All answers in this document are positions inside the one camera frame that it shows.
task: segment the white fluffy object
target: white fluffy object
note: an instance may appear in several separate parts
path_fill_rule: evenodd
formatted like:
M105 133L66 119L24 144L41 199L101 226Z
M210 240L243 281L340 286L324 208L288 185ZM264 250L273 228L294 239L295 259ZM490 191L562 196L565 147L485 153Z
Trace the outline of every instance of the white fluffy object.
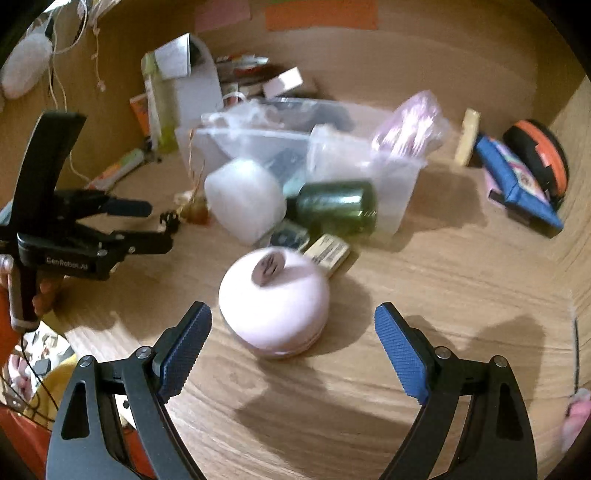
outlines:
M25 37L12 51L2 73L2 89L7 99L22 97L41 80L49 66L53 46L43 33Z

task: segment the pink paper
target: pink paper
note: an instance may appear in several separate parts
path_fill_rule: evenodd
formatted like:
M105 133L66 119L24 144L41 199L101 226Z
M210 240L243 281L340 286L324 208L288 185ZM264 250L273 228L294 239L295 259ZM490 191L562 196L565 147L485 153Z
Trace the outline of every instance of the pink paper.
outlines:
M195 32L206 32L251 19L248 0L207 0L195 8Z

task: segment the white round object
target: white round object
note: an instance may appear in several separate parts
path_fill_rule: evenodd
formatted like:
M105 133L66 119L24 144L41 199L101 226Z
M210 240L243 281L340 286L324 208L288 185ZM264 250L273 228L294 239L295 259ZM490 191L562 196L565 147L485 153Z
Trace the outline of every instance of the white round object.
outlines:
M209 174L204 188L217 221L245 245L253 245L287 211L281 185L254 160L232 160Z
M52 51L53 46L43 33L25 37L14 48L2 69L4 96L16 100L31 91L47 70Z
M264 286L252 279L270 252L285 256L285 267ZM245 255L222 280L220 311L228 326L260 356L296 355L320 336L329 314L329 283L309 258L285 248L263 248Z

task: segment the plastic box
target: plastic box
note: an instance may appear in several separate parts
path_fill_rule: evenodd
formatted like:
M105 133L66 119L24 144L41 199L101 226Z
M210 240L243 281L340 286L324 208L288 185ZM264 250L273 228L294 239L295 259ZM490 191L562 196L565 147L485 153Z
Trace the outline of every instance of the plastic box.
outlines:
M267 168L281 183L286 196L297 194L306 181L369 178L378 194L378 230L396 233L413 193L419 171L426 162L417 158L392 161L371 148L374 132L392 112L353 103L311 99L276 99L275 105L287 129L203 128L193 136L193 170L199 175L204 162L205 175L234 158L250 158ZM329 124L356 139L341 140L310 136L315 125ZM189 160L188 128L177 129L177 140L185 164ZM311 152L316 164L330 158L328 170L317 174L310 165ZM343 157L343 168L338 164ZM345 157L359 162L345 165Z

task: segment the wooden table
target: wooden table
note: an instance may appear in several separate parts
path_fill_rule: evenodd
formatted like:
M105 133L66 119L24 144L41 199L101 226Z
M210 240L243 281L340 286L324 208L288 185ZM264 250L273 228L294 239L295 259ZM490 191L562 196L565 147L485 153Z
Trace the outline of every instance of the wooden table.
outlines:
M188 186L178 159L143 167L115 193L145 197L154 216L94 225L154 228ZM223 324L220 282L249 249L216 225L182 227L169 254L128 258L105 283L71 280L56 313L78 354L109 361L152 345L192 302L206 302L213 330L168 404L205 475L377 479L418 412L373 327L376 306L391 301L433 345L480 361L509 359L545 473L560 456L574 358L569 294L553 282L555 264L536 254L545 242L483 199L481 171L434 164L421 173L399 233L354 245L358 258L331 279L324 333L296 358L257 360ZM437 472L449 465L466 409L467 399Z

